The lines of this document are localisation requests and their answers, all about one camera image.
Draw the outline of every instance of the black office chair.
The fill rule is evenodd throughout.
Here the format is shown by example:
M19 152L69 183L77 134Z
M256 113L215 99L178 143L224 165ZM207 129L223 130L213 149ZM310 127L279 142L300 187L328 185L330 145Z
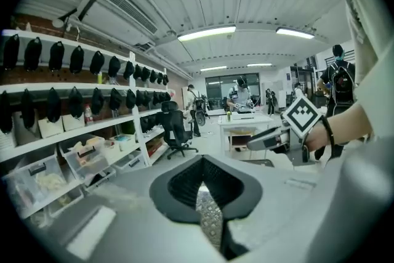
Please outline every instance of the black office chair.
M171 159L171 156L177 152L181 152L182 156L185 156L184 150L196 150L197 148L189 148L187 141L193 138L193 131L191 125L193 120L189 122L190 131L185 131L183 126L183 113L178 110L178 105L174 101L166 101L161 104L161 111L156 114L158 123L164 128L164 141L170 146L171 150L174 150L167 156L167 159ZM171 132L174 133L175 139L171 139Z

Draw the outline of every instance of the light fixture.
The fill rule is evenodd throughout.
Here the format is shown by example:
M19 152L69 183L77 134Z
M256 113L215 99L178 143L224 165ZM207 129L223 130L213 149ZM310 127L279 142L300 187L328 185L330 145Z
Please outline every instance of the light fixture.
M208 29L208 30L203 30L203 31L198 31L198 32L178 36L178 40L181 42L185 42L185 41L189 41L191 39L203 38L205 36L210 36L210 35L234 33L235 29L236 29L235 26L225 26L223 28L213 28L213 29Z
M272 66L272 63L250 63L248 67L264 67L264 66Z
M204 68L200 69L200 71L208 71L208 70L216 70L216 69L226 69L227 66L219 66L219 67L211 67L211 68Z
M313 39L315 37L315 35L313 35L311 33L293 30L293 29L289 29L289 28L277 28L276 34L293 35L293 36L298 36L298 37L304 38L304 39Z
M64 23L66 22L66 19L67 19L70 15L74 14L76 11L77 11L77 9L75 8L75 9L71 10L70 12L67 12L65 15L63 15L63 16L61 16L61 17L59 17L59 18L56 18L55 20L52 20L52 25L53 25L55 28L61 28L61 27L63 27L63 26L64 26Z

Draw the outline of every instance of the shelving unit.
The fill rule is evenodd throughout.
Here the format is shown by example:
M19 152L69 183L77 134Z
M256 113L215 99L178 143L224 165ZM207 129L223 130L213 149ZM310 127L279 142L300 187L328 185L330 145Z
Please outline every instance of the shelving unit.
M46 34L41 34L41 33L35 33L35 32L29 32L29 31L21 31L21 30L3 30L2 31L2 37L3 39L7 40L10 36L13 36L15 34L19 35L20 39L20 46L19 46L19 52L18 52L18 62L17 65L22 65L23 64L23 59L24 59L24 51L26 49L27 44L32 40L35 39L36 37L39 37L42 43L42 52L40 56L40 61L39 65L40 66L46 66L49 63L49 52L51 46L56 43L61 41L65 47L65 53L63 57L63 65L62 67L68 67L68 62L70 61L71 53L72 51L78 47L81 46L82 49L84 49L84 64L83 64L83 69L89 69L90 66L90 61L93 55L95 54L96 51L100 51L104 57L105 57L105 63L102 67L103 71L106 71L108 69L109 61L112 58L112 56L116 56L119 61L121 62L121 70L124 69L124 66L127 61L131 61L134 65L138 64L140 67L147 67L149 70L154 70L157 73L163 73L166 74L166 69L164 71L160 71L157 69L154 69L152 67L149 67L147 65L144 65L142 63L136 63L135 62L135 55L133 52L129 52L129 56L125 57L119 54L115 54L109 51L106 51L101 48L97 48L94 46L90 46L87 44L83 44L80 42L76 41L71 41L69 39L64 39L64 38L58 38L56 36L50 36ZM135 79L133 76L130 77L129 80L129 85L128 86L121 86L121 85L111 85L111 84L92 84L92 83L72 83L72 82L67 82L67 83L26 83L26 84L8 84L4 86L0 86L0 93L3 91L7 91L7 94L9 95L10 101L11 102L18 102L20 100L21 95L25 91L25 89L28 89L29 92L33 95L35 100L41 100L41 99L46 99L48 91L54 87L56 91L58 92L58 95L60 98L65 98L68 97L70 94L72 88L76 87L78 91L82 94L84 97L91 97L93 94L93 91L95 88L98 88L101 90L103 95L109 95L112 88L115 88L119 92L123 91L125 92L129 89L131 89L134 93L136 93L137 90L140 91L148 91L148 92L167 92L167 86L163 86L163 89L155 89L155 88L150 88L150 87L136 87L135 85ZM90 125L86 125L84 127L74 129L71 131L66 131L61 134L57 134L45 139L39 139L34 142L30 142L25 145L21 146L16 146L13 149L8 149L7 151L1 151L0 152L0 163L3 163L7 160L10 160L12 158L17 159L16 157L24 155L26 153L32 152L33 150L37 150L39 148L51 145L51 144L56 144L58 142L61 142L65 139L70 139L76 136L80 136L83 134L88 134L90 132L103 129L106 127L114 126L114 125L119 125L121 123L125 123L128 121L134 121L134 127L135 127L135 134L138 139L143 139L142 142L136 143L132 148L128 149L127 151L120 152L116 157L112 157L110 160L110 165L116 163L117 161L121 160L124 158L126 155L129 155L136 149L140 149L141 155L138 157L140 162L135 165L133 168L127 169L126 172L130 171L135 171L139 170L142 168L145 168L147 166L151 166L167 149L168 146L166 144L162 145L153 155L152 158L148 156L147 148L146 148L146 143L159 136L161 133L164 132L162 128L158 128L151 132L148 137L144 137L142 134L141 130L141 125L140 125L140 118L145 117L148 115L153 115L158 112L160 112L160 109L154 109L154 110L147 110L143 112L139 112L139 109L135 106L132 109L132 114L128 115L122 115L122 116L117 116L113 118L108 118L108 119L103 119L101 121L96 121ZM49 205L51 202L55 201L56 199L60 198L64 194L68 193L72 189L82 185L82 180L75 178L75 176L72 174L71 170L69 168L66 168L63 170L63 173L65 175L65 178L67 180L67 185L62 187L60 190L57 190L50 196L48 196L45 200L41 201L40 203L37 203L33 205L30 209L27 209L23 213L20 214L22 218L27 218L34 214L35 212L39 211L40 209L46 207Z

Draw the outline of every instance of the table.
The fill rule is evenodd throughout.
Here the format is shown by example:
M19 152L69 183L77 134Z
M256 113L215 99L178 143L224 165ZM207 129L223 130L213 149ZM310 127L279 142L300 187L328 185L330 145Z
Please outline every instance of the table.
M266 130L268 128L268 124L273 122L273 119L268 117L267 115L255 113L254 118L246 118L246 119L233 119L231 117L231 121L227 121L227 115L220 116L218 120L218 124L220 126L220 152L222 156L225 156L225 130L240 128L240 127L259 127L261 130Z

